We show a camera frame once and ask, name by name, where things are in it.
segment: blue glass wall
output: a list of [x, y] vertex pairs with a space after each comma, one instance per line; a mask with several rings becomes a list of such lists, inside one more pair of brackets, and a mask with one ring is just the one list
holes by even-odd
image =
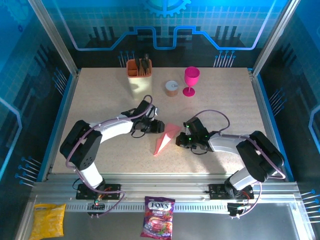
[[251, 68], [287, 0], [43, 2], [79, 68], [143, 53], [156, 67]]
[[[315, 189], [317, 195], [320, 194], [319, 12], [320, 1], [301, 0], [260, 73], [300, 191]], [[320, 225], [313, 226], [320, 236]]]
[[0, 1], [0, 239], [14, 239], [69, 75], [28, 1]]

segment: fox's candy bag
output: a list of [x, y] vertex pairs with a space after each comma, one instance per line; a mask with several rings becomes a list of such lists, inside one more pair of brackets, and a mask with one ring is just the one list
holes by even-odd
[[166, 197], [144, 197], [145, 214], [141, 237], [171, 240], [175, 200]]

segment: table surface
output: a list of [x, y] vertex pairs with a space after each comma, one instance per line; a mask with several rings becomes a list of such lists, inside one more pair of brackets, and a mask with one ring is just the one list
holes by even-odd
[[[153, 68], [153, 104], [158, 107], [156, 119], [178, 126], [196, 113], [214, 109], [225, 113], [231, 126], [226, 134], [265, 132], [247, 68], [199, 68], [200, 79], [193, 97], [185, 97], [182, 89], [185, 68]], [[165, 83], [179, 84], [175, 97], [165, 94]], [[60, 145], [76, 121], [102, 122], [121, 112], [137, 107], [124, 68], [82, 68]], [[219, 114], [205, 112], [198, 116], [208, 131], [227, 125]], [[118, 135], [100, 145], [95, 164], [100, 173], [212, 173], [233, 174], [244, 165], [239, 156], [226, 152], [192, 154], [175, 145], [175, 139], [156, 156], [153, 155], [160, 134], [147, 134], [134, 139], [130, 134]], [[66, 159], [57, 153], [52, 172], [71, 173]]]

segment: pink wine glass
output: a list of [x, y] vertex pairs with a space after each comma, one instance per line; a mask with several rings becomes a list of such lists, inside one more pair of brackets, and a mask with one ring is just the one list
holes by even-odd
[[195, 95], [196, 91], [192, 88], [194, 85], [197, 84], [200, 76], [200, 71], [198, 68], [194, 66], [189, 66], [184, 71], [184, 81], [189, 86], [183, 89], [183, 95], [187, 97], [192, 97]]

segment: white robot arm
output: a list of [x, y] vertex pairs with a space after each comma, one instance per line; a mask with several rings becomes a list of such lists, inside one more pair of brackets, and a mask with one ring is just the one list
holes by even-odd
[[[122, 112], [117, 117], [117, 121], [95, 128], [76, 148], [70, 162], [80, 171], [84, 180], [93, 189], [104, 190], [105, 186], [105, 181], [94, 163], [100, 144], [121, 134], [131, 133], [132, 137], [140, 138], [144, 134], [162, 133], [165, 125], [162, 121], [155, 120], [157, 110], [154, 105], [150, 106], [149, 102], [143, 100], [137, 108]], [[145, 114], [142, 116], [135, 117], [143, 112]], [[62, 155], [67, 159], [79, 139], [96, 125], [97, 123], [77, 121], [60, 147]], [[134, 136], [135, 131], [141, 131], [143, 135], [136, 137]]]
[[[253, 198], [251, 185], [256, 182], [265, 182], [275, 172], [283, 174], [279, 168], [284, 164], [284, 157], [260, 131], [249, 135], [221, 134], [218, 131], [208, 132], [197, 117], [191, 118], [183, 125], [186, 131], [181, 132], [176, 138], [176, 145], [191, 149], [191, 152], [197, 155], [207, 152], [237, 154], [244, 162], [245, 167], [229, 177], [224, 185], [216, 184], [214, 186], [211, 184], [211, 189], [209, 189], [211, 199], [242, 198], [243, 191], [248, 191], [248, 195]], [[194, 152], [197, 148], [203, 152]]]

